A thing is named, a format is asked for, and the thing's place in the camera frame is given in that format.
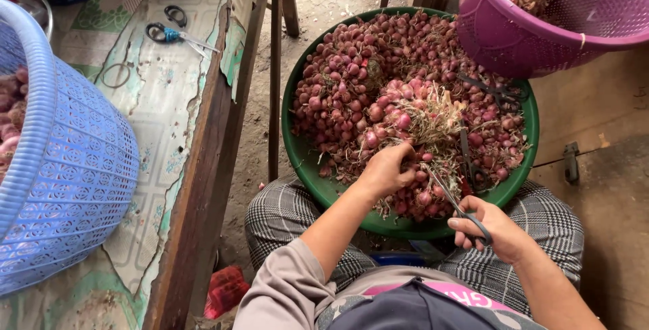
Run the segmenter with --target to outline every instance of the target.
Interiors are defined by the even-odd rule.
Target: black-handled scissors
[[[179,19],[176,17],[177,14],[180,14],[182,18]],[[177,5],[166,6],[164,9],[164,15],[167,16],[167,19],[170,21],[176,23],[178,27],[185,28],[187,25],[187,15],[185,14],[185,11]]]
[[[470,150],[468,149],[468,136],[466,134],[466,123],[462,123],[462,129],[459,131],[459,143],[462,148],[462,158],[464,164],[462,165],[462,174],[466,176],[466,180],[473,188],[474,193],[482,193],[487,189],[487,173],[473,164],[471,160]]]
[[[493,95],[494,102],[498,108],[505,113],[518,113],[521,111],[521,102],[526,101],[530,91],[515,85],[505,85],[502,88],[494,88],[486,85],[480,80],[469,78],[464,74],[458,74],[458,79],[471,85],[475,85],[483,92]]]
[[[174,11],[179,11],[183,15],[183,18],[182,19],[175,18],[173,16]],[[165,16],[167,16],[167,19],[173,21],[180,27],[185,27],[185,25],[187,24],[187,16],[185,15],[185,11],[183,11],[183,9],[179,6],[175,6],[175,5],[167,6],[164,9],[164,13]],[[194,50],[196,50],[196,52],[201,54],[206,59],[209,59],[210,57],[207,55],[206,52],[203,51],[203,47],[215,52],[221,52],[220,50],[216,49],[214,46],[202,40],[199,40],[196,37],[189,35],[187,32],[166,27],[165,25],[159,22],[149,23],[145,28],[145,33],[147,34],[147,37],[150,38],[151,40],[154,40],[155,42],[161,42],[164,44],[168,42],[173,42],[179,38],[185,40],[187,41],[188,44],[190,44],[190,46]]]
[[[453,205],[453,208],[455,209],[455,212],[457,213],[458,218],[467,218],[467,219],[471,220],[471,222],[473,222],[482,231],[482,235],[484,237],[475,236],[475,235],[465,233],[466,238],[468,239],[468,241],[470,241],[471,244],[473,244],[474,247],[476,245],[476,239],[478,241],[480,241],[482,243],[482,245],[484,245],[484,246],[491,245],[491,243],[493,242],[493,239],[491,238],[491,234],[489,233],[489,231],[487,231],[487,229],[484,227],[484,225],[482,225],[482,222],[480,222],[479,219],[477,219],[472,214],[468,214],[468,213],[464,212],[463,210],[461,210],[459,208],[458,203],[455,202],[455,198],[453,198],[453,196],[450,194],[450,191],[449,191],[449,188],[447,187],[447,185],[445,185],[444,182],[442,182],[442,179],[440,178],[440,175],[436,172],[435,168],[432,168],[432,169],[433,169],[433,172],[432,172],[433,173],[433,179],[435,179],[435,182],[437,183],[437,185],[442,187],[442,190],[444,191],[444,195],[446,196],[447,200],[450,201],[450,204]]]

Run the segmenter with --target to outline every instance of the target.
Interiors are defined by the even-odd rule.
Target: basket rim
[[[582,51],[621,51],[649,41],[649,30],[626,37],[600,37],[580,34],[551,25],[532,16],[510,0],[488,0],[501,14],[527,31],[568,47]]]
[[[56,67],[43,29],[17,4],[0,0],[0,15],[23,46],[29,73],[29,103],[20,140],[0,185],[0,244],[25,205],[54,125]]]

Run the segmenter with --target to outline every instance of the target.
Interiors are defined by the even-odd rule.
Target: plaid pants
[[[583,229],[570,207],[544,186],[526,181],[505,207],[507,215],[534,238],[579,287]],[[295,174],[268,184],[250,202],[245,231],[255,269],[275,249],[298,238],[320,216],[310,194]],[[347,287],[377,263],[353,245],[338,262],[331,281],[336,290]],[[483,295],[530,315],[530,306],[511,265],[502,262],[491,247],[483,252],[457,249],[436,268],[460,278]]]

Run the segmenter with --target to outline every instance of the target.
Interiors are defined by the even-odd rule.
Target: person
[[[436,268],[377,266],[350,241],[381,198],[411,184],[407,143],[369,160],[322,215],[295,175],[250,203],[245,230],[253,284],[239,304],[242,329],[604,329],[578,293],[583,231],[546,188],[526,181],[505,210],[467,196],[468,219],[450,218],[459,248]]]

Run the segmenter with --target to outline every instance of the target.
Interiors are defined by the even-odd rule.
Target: gray long-sleeve shirt
[[[243,297],[234,330],[319,329],[325,330],[343,312],[420,277],[434,290],[473,310],[496,328],[543,329],[527,316],[476,292],[460,279],[433,269],[383,266],[370,269],[336,294],[335,283],[325,283],[320,263],[309,247],[296,239],[273,251],[257,272]]]

